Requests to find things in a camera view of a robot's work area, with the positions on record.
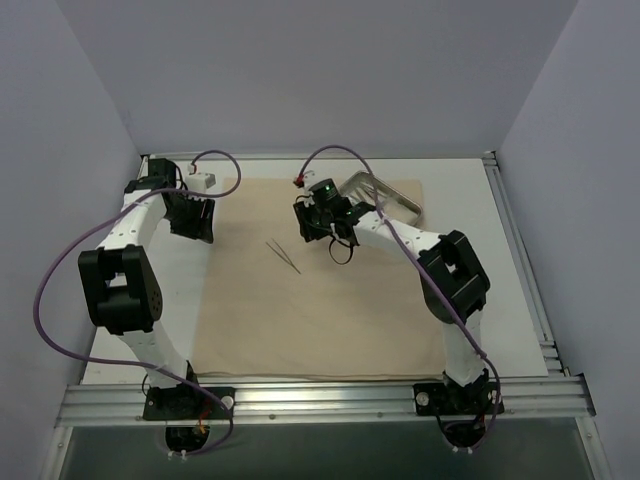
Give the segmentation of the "beige cloth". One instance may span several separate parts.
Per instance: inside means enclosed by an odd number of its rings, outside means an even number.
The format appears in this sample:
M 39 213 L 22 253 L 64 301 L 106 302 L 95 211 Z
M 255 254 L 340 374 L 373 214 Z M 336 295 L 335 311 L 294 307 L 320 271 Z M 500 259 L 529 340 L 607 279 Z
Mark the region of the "beige cloth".
M 192 363 L 200 374 L 405 379 L 441 374 L 442 326 L 417 271 L 384 251 L 306 242 L 286 179 L 226 180 Z M 298 275 L 265 244 L 274 239 Z

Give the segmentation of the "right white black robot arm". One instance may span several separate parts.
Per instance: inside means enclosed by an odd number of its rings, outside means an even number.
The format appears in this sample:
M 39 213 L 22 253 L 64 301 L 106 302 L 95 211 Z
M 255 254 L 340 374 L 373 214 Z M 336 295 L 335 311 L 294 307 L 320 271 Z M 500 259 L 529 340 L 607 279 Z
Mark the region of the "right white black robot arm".
M 468 238 L 457 230 L 422 230 L 345 197 L 317 204 L 299 196 L 294 212 L 307 242 L 330 237 L 351 249 L 377 248 L 417 269 L 424 302 L 443 324 L 444 374 L 451 381 L 443 390 L 445 403 L 459 413 L 475 406 L 480 400 L 475 382 L 485 370 L 480 324 L 490 281 Z

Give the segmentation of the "steel tweezers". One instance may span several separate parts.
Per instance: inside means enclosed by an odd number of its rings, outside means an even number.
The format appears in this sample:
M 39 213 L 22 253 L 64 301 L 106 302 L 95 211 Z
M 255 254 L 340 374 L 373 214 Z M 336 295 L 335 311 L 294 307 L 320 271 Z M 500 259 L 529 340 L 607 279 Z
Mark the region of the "steel tweezers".
M 275 241 L 274 239 L 271 239 L 270 241 L 266 241 L 265 244 L 277 257 L 279 257 L 284 263 L 286 263 L 289 267 L 291 267 L 298 275 L 302 274 L 302 272 L 295 265 L 295 263 L 292 261 L 290 256 L 287 254 L 287 252 L 282 248 L 282 246 L 277 241 Z

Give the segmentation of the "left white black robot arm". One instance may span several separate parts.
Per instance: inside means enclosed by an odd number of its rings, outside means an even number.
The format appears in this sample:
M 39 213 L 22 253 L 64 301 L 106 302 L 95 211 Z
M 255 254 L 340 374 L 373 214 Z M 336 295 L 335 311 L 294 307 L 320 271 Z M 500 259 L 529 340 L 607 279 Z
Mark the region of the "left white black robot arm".
M 151 159 L 147 174 L 125 188 L 125 215 L 96 249 L 83 251 L 78 258 L 92 323 L 126 344 L 136 360 L 147 365 L 150 387 L 170 389 L 165 405 L 179 419 L 190 419 L 200 411 L 202 395 L 160 372 L 197 381 L 160 322 L 163 296 L 146 248 L 163 220 L 169 222 L 172 234 L 211 244 L 215 201 L 174 192 L 145 195 L 164 188 L 204 193 L 214 184 L 213 175 L 193 173 L 184 178 L 173 161 Z

